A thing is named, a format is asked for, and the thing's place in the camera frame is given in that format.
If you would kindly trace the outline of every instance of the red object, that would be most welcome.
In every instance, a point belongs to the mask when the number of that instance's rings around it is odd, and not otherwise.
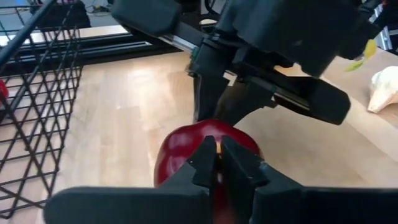
[[[3,80],[0,80],[0,97],[4,97],[4,99],[8,98],[8,89]]]
[[[237,143],[245,146],[253,153],[259,155],[260,149],[256,142],[246,133],[230,125],[209,119],[196,124],[183,126],[170,133],[163,141],[155,165],[154,184],[158,187],[181,168],[184,162],[193,154],[206,136],[214,136],[217,142],[222,136],[230,136]],[[224,194],[224,186],[219,182],[214,193],[214,223],[233,223],[234,217]]]

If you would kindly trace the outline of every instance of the wire basket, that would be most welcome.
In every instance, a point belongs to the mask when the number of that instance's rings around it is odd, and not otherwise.
[[[43,208],[52,196],[82,70],[73,7],[57,0],[7,7],[18,32],[0,16],[0,218]]]

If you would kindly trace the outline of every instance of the wooden table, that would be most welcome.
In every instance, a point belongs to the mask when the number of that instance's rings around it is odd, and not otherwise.
[[[174,53],[85,66],[56,190],[152,187],[164,137],[192,122],[188,61],[188,54]],[[257,141],[271,166],[303,185],[398,187],[398,105],[380,114],[366,111],[372,75],[398,65],[398,58],[379,50],[345,73],[350,63],[337,58],[324,75],[350,95],[351,111],[341,126],[278,106],[257,110],[236,127]],[[282,71],[303,75],[298,67]],[[42,223],[35,208],[17,212],[9,223],[32,220]]]

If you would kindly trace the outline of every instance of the wire grid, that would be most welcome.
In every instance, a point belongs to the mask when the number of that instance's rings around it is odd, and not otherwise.
[[[52,0],[41,7],[60,5]],[[0,62],[0,76],[9,91],[7,99],[0,95],[0,218],[11,218],[22,208],[43,208],[52,196],[82,70],[80,32],[65,23],[74,16],[74,4],[62,7],[68,8],[62,23],[38,30],[40,21],[56,16],[47,10],[41,20],[34,19],[27,37],[15,36],[24,38],[24,44],[7,62]],[[12,8],[23,26],[32,23],[23,19],[20,7]],[[2,21],[0,28],[2,38],[13,39],[14,30],[5,29]]]

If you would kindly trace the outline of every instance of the conch shell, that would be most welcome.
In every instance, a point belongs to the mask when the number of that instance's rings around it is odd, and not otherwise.
[[[368,111],[378,113],[387,105],[398,103],[398,67],[390,66],[372,77]]]

